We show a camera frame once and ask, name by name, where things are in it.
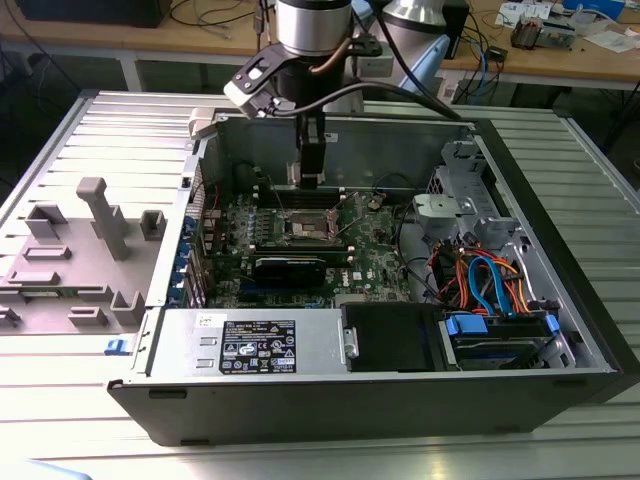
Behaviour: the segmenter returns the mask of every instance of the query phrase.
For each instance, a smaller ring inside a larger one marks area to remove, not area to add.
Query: electronic device
[[[16,0],[27,20],[156,28],[172,0]]]
[[[446,34],[450,39],[449,48],[445,58],[455,58],[458,46],[460,45],[460,36],[464,31],[464,25],[469,15],[469,5],[467,0],[445,0],[442,6],[442,15],[447,22]]]
[[[153,441],[526,432],[640,379],[490,122],[327,115],[303,189],[293,119],[208,112],[107,387]]]
[[[536,40],[536,47],[571,48],[578,38],[575,28],[564,19],[543,20],[542,30]]]
[[[542,20],[538,17],[520,15],[518,23],[511,32],[511,46],[524,50],[533,50],[542,31]]]

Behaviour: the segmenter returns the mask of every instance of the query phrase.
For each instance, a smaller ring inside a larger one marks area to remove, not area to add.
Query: sticker
[[[219,326],[220,322],[227,319],[226,313],[199,313],[196,316],[196,328],[209,328]]]
[[[220,350],[220,372],[224,375],[295,373],[296,322],[225,321]]]

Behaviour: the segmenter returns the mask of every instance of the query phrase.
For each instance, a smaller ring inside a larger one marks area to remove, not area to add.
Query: slotted aluminum surface
[[[228,104],[214,96],[108,92],[79,101],[45,146],[41,168],[28,172],[33,186],[19,186],[17,191],[24,195],[10,198],[0,210],[5,255],[1,263],[10,261],[28,233],[21,216],[30,199],[62,199],[65,208],[82,213],[73,193],[80,175],[104,175],[113,189],[112,201],[127,205],[125,215],[135,218],[148,205],[169,206],[189,150],[182,142],[188,141],[191,110],[215,105]],[[415,111],[398,104],[371,103],[367,108]],[[640,217],[632,192],[579,129],[549,111],[459,111],[493,120],[613,318],[640,353]],[[94,479],[114,480],[640,477],[640,388],[604,405],[573,408],[531,434],[164,448],[152,443],[106,394],[102,382],[129,363],[129,357],[102,355],[107,338],[0,337],[4,456],[38,458]],[[474,408],[472,398],[469,408]]]

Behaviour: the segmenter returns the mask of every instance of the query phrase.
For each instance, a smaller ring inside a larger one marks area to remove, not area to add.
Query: metal bracket
[[[358,358],[360,351],[358,350],[358,333],[355,327],[344,329],[344,353],[347,358]]]

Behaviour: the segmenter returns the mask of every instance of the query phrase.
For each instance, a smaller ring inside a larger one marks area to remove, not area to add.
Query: white cable
[[[38,82],[38,90],[36,92],[36,98],[38,99],[38,107],[40,110],[44,110],[42,108],[42,103],[40,101],[40,91],[42,90],[42,85],[44,84],[44,77],[47,74],[47,69],[51,66],[51,59],[47,61],[47,64],[42,69],[42,74],[40,75],[40,82]]]

